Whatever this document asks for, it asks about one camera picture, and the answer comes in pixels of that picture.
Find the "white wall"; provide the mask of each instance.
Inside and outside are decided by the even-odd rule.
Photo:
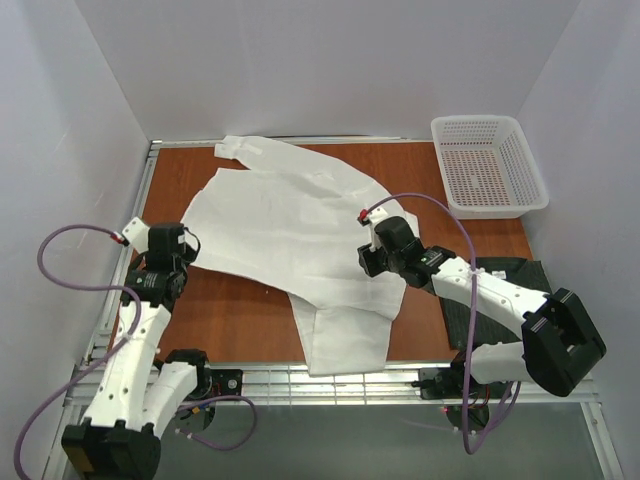
[[[76,0],[149,138],[515,116],[578,0]]]
[[[527,232],[608,346],[595,376],[626,478],[640,478],[639,34],[638,1],[583,0],[519,115],[552,197]]]
[[[26,417],[69,380],[104,297],[76,294],[36,269],[40,241],[56,227],[122,226],[147,139],[73,0],[0,6],[0,478]],[[90,283],[113,273],[115,246],[69,235],[47,264]],[[27,437],[28,473],[40,478],[61,414],[52,406]]]

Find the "gray wall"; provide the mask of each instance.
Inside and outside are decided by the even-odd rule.
[[[220,408],[207,438],[230,443],[249,413]],[[518,405],[481,450],[468,456],[461,435],[424,430],[404,419],[448,426],[433,406],[270,407],[234,452],[214,452],[168,428],[156,480],[600,479],[578,404]]]
[[[147,137],[515,116],[578,0],[76,0]]]
[[[0,478],[11,479],[18,430],[69,380],[103,301],[48,283],[36,251],[68,223],[123,224],[147,139],[73,0],[2,2],[0,58]],[[109,240],[69,235],[52,247],[47,264],[62,277],[100,283],[113,273]],[[60,405],[27,437],[32,478],[40,478]]]
[[[640,478],[638,32],[638,1],[583,0],[518,117],[551,195],[529,239],[608,345],[595,378],[627,478]]]

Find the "perforated basket bottom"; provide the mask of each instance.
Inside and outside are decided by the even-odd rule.
[[[452,199],[463,207],[512,205],[493,149],[443,150]]]

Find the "brown wooden surface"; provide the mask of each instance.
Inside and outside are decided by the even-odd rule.
[[[370,175],[391,193],[422,192],[445,202],[431,143],[312,145],[311,150],[340,158]],[[180,221],[193,196],[219,168],[243,168],[214,157],[212,148],[160,151],[144,209],[145,222]],[[455,224],[438,207],[420,199],[401,201],[416,214],[425,245],[442,245],[467,257]],[[531,258],[520,220],[465,221],[478,255]],[[164,357],[174,348],[205,350],[214,362],[304,361],[291,306],[282,291],[257,282],[191,267],[160,342]],[[441,360],[449,348],[437,298],[407,289],[393,323],[389,360]]]

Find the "metal frame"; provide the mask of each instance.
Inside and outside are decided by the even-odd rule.
[[[297,144],[344,144],[344,143],[407,143],[427,142],[429,140],[404,139],[401,137],[289,137],[280,138]],[[214,146],[220,140],[196,140],[184,142],[163,142],[154,140],[150,144],[142,181],[131,216],[141,216],[147,199],[158,154],[162,148],[188,148]],[[113,283],[122,283],[133,249],[123,249],[112,278]],[[83,357],[86,368],[91,361],[103,357],[107,351],[115,324],[118,309],[118,296],[111,292],[105,301],[102,314]],[[244,370],[243,393],[251,397],[258,405],[399,405],[399,404],[436,404],[443,400],[421,400],[417,389],[410,382],[418,378],[421,368],[442,368],[447,362],[428,363],[389,363],[382,372],[362,375],[334,375],[310,377],[306,365],[302,364],[215,364],[215,368],[241,368]],[[63,477],[68,462],[60,438],[64,427],[78,422],[82,411],[95,395],[104,368],[97,369],[82,382],[67,392],[65,407],[60,426],[56,434],[49,461],[43,475],[44,479]],[[151,384],[158,376],[155,368],[149,372]],[[591,376],[588,376],[576,390],[566,398],[554,397],[536,385],[523,385],[518,402],[523,403],[580,403],[585,416],[591,439],[597,454],[603,477],[607,480],[623,478],[620,464],[613,449],[604,418],[600,411],[599,395]]]

